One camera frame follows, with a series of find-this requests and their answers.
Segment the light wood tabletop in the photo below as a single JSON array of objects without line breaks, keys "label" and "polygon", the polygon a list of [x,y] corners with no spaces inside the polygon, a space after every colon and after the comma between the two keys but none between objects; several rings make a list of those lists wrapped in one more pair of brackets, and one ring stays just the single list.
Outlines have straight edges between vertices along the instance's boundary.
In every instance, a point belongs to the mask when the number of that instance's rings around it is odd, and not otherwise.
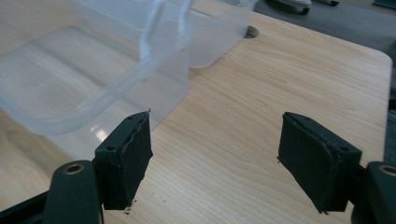
[{"label": "light wood tabletop", "polygon": [[[384,53],[254,14],[260,35],[204,69],[152,132],[151,159],[132,213],[106,223],[350,223],[320,215],[276,158],[285,111],[315,119],[383,156],[391,60]],[[0,210],[48,189],[71,161],[0,112]]]}]

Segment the chair wheel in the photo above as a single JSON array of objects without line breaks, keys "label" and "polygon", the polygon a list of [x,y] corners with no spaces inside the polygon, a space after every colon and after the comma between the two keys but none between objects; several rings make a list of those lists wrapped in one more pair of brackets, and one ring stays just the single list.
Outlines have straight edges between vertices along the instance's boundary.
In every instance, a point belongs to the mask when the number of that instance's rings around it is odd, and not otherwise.
[{"label": "chair wheel", "polygon": [[305,7],[303,9],[303,11],[301,12],[301,15],[306,15],[306,14],[308,14],[308,12],[309,12],[309,7]]},{"label": "chair wheel", "polygon": [[339,3],[339,2],[331,1],[331,2],[330,2],[330,6],[331,6],[331,7],[335,7],[335,6],[338,5],[338,3]]}]

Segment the dark floor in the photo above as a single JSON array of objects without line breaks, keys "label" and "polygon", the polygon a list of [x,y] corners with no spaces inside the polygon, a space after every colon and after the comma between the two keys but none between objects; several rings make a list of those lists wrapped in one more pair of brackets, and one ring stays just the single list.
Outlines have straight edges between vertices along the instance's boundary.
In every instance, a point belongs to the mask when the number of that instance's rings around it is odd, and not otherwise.
[{"label": "dark floor", "polygon": [[[340,3],[313,2],[309,13],[276,0],[259,0],[254,9],[266,16],[378,49],[394,61],[390,98],[396,98],[396,16]],[[389,111],[384,161],[396,163],[396,111]]]}]

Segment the plastic container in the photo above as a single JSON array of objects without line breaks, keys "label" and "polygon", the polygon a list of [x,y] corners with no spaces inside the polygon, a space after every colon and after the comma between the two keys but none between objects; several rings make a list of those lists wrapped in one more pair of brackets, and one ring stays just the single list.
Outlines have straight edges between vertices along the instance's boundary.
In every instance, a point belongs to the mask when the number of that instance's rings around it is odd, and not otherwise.
[{"label": "plastic container", "polygon": [[190,5],[1,1],[0,106],[74,158],[133,113],[151,109],[154,128],[188,90]]},{"label": "plastic container", "polygon": [[256,2],[197,0],[191,7],[193,29],[190,66],[209,66],[242,39]]}]

